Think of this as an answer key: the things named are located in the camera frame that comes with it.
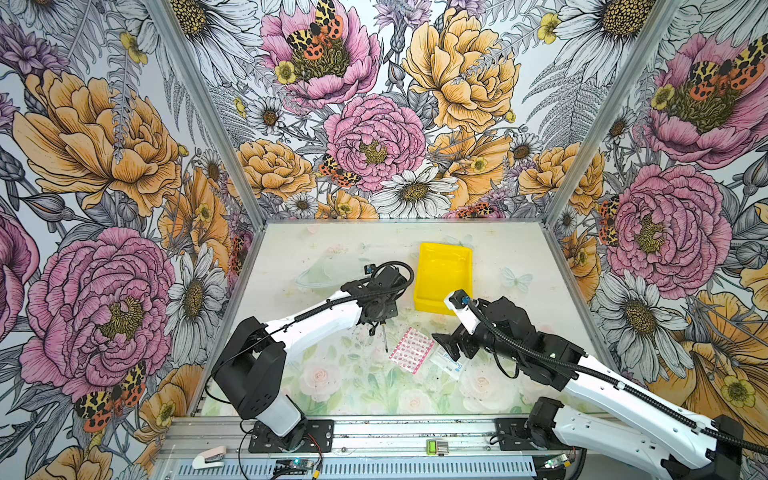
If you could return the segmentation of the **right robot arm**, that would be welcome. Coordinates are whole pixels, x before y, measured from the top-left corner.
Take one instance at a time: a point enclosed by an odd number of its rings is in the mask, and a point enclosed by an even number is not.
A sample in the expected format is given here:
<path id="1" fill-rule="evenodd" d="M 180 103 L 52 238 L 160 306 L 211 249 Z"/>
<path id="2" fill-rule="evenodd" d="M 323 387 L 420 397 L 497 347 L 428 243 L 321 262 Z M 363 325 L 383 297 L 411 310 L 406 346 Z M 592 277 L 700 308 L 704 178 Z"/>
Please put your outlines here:
<path id="1" fill-rule="evenodd" d="M 539 398 L 522 435 L 542 449 L 586 449 L 657 479 L 737 479 L 745 443 L 740 423 L 694 413 L 638 387 L 575 343 L 537 330 L 511 300 L 474 299 L 457 290 L 444 300 L 460 324 L 434 340 L 453 360 L 481 350 L 511 359 L 517 373 L 609 414 L 591 418 Z"/>

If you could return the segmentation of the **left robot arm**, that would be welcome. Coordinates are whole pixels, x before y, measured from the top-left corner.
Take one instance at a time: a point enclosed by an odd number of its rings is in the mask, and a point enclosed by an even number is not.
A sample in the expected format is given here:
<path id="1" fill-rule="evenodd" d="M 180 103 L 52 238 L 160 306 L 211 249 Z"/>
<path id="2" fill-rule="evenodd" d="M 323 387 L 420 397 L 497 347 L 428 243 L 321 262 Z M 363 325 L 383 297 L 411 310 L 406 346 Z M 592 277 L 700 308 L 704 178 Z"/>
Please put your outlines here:
<path id="1" fill-rule="evenodd" d="M 329 298 L 269 322 L 242 320 L 212 367 L 221 403 L 254 420 L 283 441 L 302 439 L 306 416 L 282 391 L 286 365 L 328 337 L 359 325 L 374 333 L 398 315 L 397 301 L 415 279 L 401 261 L 364 267 L 365 276 L 343 284 Z"/>

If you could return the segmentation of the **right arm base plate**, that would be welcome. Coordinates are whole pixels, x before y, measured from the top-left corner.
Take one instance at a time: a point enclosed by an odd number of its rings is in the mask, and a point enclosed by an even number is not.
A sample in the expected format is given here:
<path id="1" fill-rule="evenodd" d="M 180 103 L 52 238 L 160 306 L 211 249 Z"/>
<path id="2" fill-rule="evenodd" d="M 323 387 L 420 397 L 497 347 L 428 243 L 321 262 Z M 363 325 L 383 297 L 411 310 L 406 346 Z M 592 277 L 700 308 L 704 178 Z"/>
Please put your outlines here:
<path id="1" fill-rule="evenodd" d="M 535 451 L 538 447 L 533 443 L 524 418 L 497 418 L 494 420 L 495 433 L 490 437 L 489 444 L 496 445 L 501 451 Z"/>

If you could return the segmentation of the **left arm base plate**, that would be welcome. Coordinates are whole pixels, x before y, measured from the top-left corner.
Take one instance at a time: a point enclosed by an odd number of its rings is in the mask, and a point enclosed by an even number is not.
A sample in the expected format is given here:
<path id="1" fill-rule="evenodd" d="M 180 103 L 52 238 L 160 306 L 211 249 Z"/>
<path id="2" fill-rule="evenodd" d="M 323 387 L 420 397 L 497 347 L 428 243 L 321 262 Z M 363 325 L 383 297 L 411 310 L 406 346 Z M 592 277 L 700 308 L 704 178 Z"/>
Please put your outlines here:
<path id="1" fill-rule="evenodd" d="M 256 421 L 249 437 L 248 452 L 329 453 L 332 449 L 335 422 L 328 419 L 304 419 L 285 437 L 276 435 Z"/>

